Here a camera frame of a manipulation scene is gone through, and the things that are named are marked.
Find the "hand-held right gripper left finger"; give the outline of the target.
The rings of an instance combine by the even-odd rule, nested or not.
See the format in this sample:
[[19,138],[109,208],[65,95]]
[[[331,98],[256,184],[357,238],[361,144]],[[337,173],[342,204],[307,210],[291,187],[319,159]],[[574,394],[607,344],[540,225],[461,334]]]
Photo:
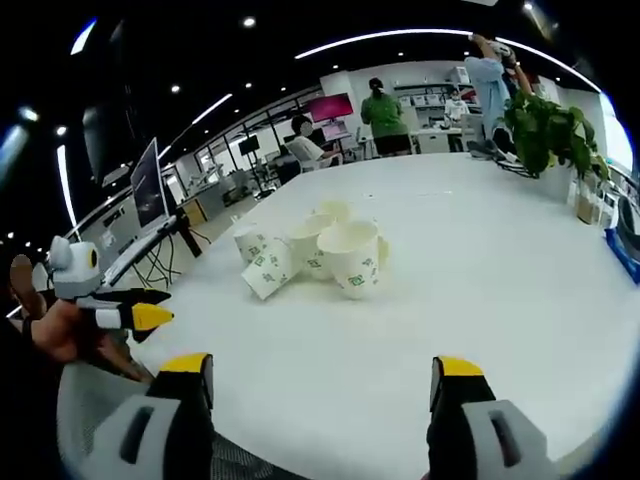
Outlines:
[[94,433],[96,479],[212,477],[213,356],[165,363],[142,395],[124,401]]

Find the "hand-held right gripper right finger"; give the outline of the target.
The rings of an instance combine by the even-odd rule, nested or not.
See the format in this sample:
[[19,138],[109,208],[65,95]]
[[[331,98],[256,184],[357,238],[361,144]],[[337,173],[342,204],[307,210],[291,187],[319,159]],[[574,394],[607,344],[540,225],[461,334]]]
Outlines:
[[547,439],[470,361],[432,361],[427,479],[554,479]]

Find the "person's left hand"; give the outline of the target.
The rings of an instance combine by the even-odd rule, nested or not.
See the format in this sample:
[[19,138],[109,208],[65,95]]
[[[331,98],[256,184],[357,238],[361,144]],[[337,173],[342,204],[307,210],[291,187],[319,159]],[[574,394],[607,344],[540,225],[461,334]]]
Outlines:
[[20,311],[20,317],[10,324],[54,360],[82,360],[134,381],[152,380],[133,361],[124,333],[101,330],[76,305],[49,291],[36,290],[33,266],[24,254],[15,256],[10,264],[8,290]]

